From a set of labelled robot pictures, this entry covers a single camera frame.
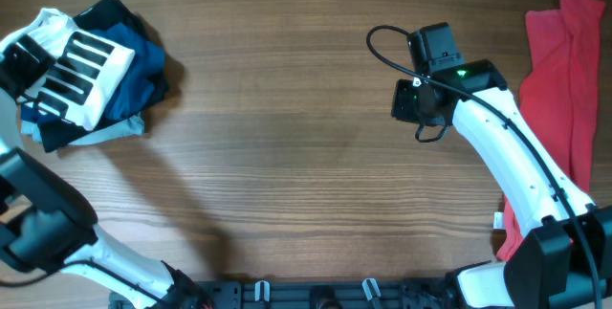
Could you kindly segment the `white t-shirt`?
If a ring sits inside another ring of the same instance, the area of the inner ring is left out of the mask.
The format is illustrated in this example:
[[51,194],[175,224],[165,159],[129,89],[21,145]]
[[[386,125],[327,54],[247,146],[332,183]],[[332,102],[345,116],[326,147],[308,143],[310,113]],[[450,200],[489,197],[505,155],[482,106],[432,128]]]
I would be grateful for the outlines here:
[[17,40],[34,40],[55,64],[16,99],[44,115],[93,130],[129,69],[135,51],[82,30],[72,17],[43,9],[28,26],[1,40],[1,54]]

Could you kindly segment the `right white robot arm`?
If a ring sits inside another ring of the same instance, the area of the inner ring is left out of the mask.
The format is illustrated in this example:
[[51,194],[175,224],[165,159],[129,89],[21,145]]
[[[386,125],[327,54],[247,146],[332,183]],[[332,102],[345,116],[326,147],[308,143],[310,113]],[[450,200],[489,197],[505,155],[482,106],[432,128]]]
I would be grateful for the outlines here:
[[399,80],[391,115],[420,129],[454,127],[514,210],[522,242],[507,261],[453,276],[462,305],[600,307],[610,297],[611,211],[598,208],[560,169],[488,60]]

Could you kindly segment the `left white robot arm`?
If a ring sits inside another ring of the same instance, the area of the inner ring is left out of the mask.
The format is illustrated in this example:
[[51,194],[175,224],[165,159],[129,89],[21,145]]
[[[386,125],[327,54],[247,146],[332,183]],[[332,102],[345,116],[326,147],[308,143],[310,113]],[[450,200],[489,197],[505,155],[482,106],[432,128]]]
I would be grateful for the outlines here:
[[14,121],[16,100],[55,63],[25,35],[1,56],[1,260],[34,285],[66,273],[82,276],[135,308],[211,308],[205,290],[163,261],[147,258],[98,225],[84,196],[29,155]]

